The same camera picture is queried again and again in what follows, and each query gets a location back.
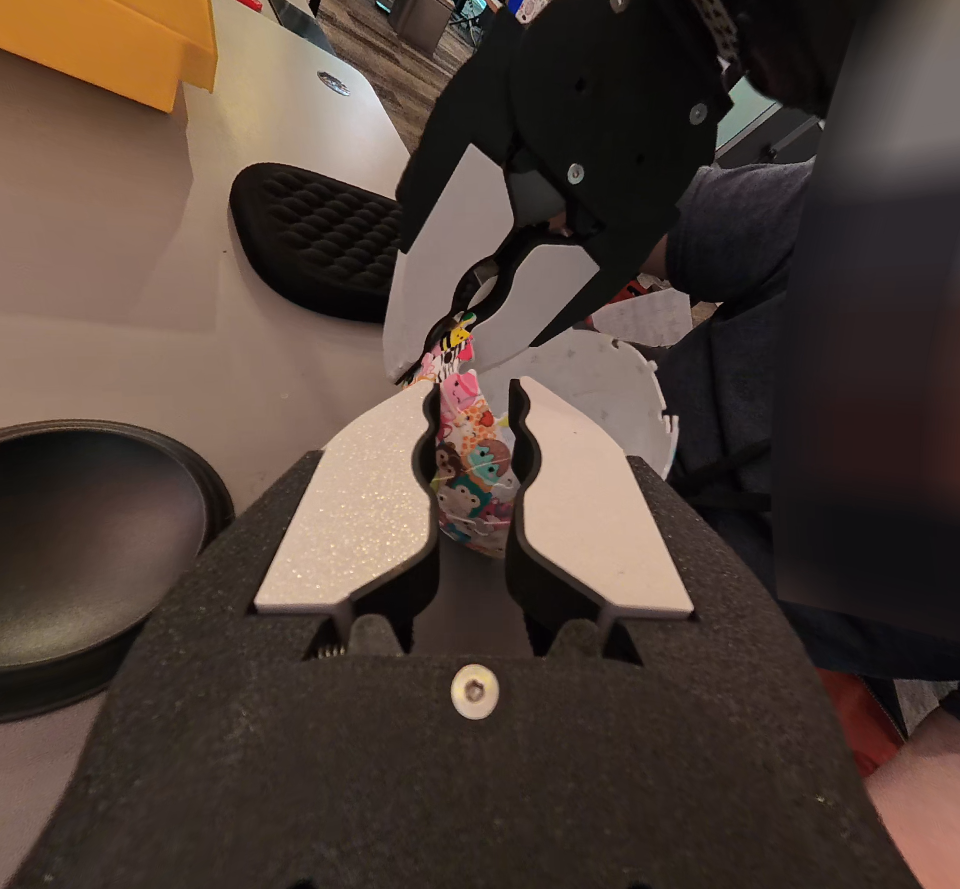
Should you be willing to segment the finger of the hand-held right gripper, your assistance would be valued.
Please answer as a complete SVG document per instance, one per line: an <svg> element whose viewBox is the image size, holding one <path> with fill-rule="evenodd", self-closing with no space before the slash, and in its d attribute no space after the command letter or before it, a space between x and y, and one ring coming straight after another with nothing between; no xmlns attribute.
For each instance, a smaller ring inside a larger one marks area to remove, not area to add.
<svg viewBox="0 0 960 889"><path fill-rule="evenodd" d="M500 248L514 224L503 169L469 144L411 247L397 256L383 330L391 382L420 364L462 278Z"/></svg>
<svg viewBox="0 0 960 889"><path fill-rule="evenodd" d="M529 348L598 273L598 264L581 246L532 247L477 305L475 371L485 373Z"/></svg>

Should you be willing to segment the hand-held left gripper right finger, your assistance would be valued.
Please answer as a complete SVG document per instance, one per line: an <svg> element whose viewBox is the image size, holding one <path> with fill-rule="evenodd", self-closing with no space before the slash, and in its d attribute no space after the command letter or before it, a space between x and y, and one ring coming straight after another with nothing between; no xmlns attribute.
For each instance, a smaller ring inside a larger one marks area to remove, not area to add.
<svg viewBox="0 0 960 889"><path fill-rule="evenodd" d="M510 380L519 482L506 550L511 598L551 638L586 620L688 620L690 595L636 475L598 423L529 376Z"/></svg>

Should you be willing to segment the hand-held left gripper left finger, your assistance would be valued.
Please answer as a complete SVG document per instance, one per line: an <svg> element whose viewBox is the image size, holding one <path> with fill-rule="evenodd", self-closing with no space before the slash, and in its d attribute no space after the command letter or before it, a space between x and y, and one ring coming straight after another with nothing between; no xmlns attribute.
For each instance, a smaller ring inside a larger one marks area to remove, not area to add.
<svg viewBox="0 0 960 889"><path fill-rule="evenodd" d="M439 585L439 397L419 381L330 439L254 597L259 615L325 616L343 641L366 615L412 627Z"/></svg>

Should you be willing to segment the colourful cartoon puzzle ball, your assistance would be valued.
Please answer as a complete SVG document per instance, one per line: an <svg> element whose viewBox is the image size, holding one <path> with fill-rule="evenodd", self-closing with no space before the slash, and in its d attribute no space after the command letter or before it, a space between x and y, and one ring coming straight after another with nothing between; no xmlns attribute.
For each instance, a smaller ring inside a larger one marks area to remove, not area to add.
<svg viewBox="0 0 960 889"><path fill-rule="evenodd" d="M453 542L490 558L505 553L520 487L508 415L512 379L534 379L602 427L625 455L642 458L660 477L669 474L680 425L668 411L656 362L630 343L570 328L478 372L474 322L472 312L459 313L403 380L439 386L431 487L440 530Z"/></svg>

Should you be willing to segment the person's left forearm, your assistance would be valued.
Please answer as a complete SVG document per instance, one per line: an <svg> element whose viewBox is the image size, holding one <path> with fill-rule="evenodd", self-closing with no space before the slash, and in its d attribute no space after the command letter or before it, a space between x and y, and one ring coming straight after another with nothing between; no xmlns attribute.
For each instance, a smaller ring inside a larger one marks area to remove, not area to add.
<svg viewBox="0 0 960 889"><path fill-rule="evenodd" d="M942 707L865 782L895 847L925 888L959 886L959 721Z"/></svg>

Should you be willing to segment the black quilted pad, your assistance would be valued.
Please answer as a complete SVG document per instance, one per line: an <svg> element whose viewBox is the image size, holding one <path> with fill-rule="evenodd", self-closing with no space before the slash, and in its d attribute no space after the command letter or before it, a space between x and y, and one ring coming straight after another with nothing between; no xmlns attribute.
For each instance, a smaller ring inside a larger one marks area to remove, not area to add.
<svg viewBox="0 0 960 889"><path fill-rule="evenodd" d="M246 166L229 209L252 270L319 315L383 325L400 247L393 199L291 165Z"/></svg>

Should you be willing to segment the person's dark trouser leg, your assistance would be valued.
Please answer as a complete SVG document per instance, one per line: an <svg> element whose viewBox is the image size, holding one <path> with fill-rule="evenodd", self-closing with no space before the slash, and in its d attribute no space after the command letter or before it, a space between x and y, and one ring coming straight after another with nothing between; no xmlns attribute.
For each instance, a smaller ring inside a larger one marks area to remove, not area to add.
<svg viewBox="0 0 960 889"><path fill-rule="evenodd" d="M658 379L678 417L673 488L775 591L772 427L785 293L728 301L669 349Z"/></svg>

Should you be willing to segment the grey waste bin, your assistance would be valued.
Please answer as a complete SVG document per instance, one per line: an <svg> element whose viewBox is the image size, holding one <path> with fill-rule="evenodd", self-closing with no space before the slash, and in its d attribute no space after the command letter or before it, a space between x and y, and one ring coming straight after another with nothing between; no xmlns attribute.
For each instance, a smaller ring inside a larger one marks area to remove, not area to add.
<svg viewBox="0 0 960 889"><path fill-rule="evenodd" d="M393 0L389 25L404 43L432 58L454 12L451 0Z"/></svg>

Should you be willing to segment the small black device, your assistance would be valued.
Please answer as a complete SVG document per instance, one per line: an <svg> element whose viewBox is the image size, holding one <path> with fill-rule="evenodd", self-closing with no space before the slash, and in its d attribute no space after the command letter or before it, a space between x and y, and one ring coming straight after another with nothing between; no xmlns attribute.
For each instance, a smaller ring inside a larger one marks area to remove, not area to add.
<svg viewBox="0 0 960 889"><path fill-rule="evenodd" d="M289 0L267 0L277 23L284 29L298 35L306 42L317 46L329 55L335 56L330 41L316 17L304 11Z"/></svg>

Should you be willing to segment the yellow plastic bin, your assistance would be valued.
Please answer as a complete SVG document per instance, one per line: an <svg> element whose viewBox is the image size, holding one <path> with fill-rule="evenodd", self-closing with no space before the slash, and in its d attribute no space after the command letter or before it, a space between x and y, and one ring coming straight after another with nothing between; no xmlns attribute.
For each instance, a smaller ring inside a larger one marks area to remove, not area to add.
<svg viewBox="0 0 960 889"><path fill-rule="evenodd" d="M164 113L218 65L211 0L1 0L1 48Z"/></svg>

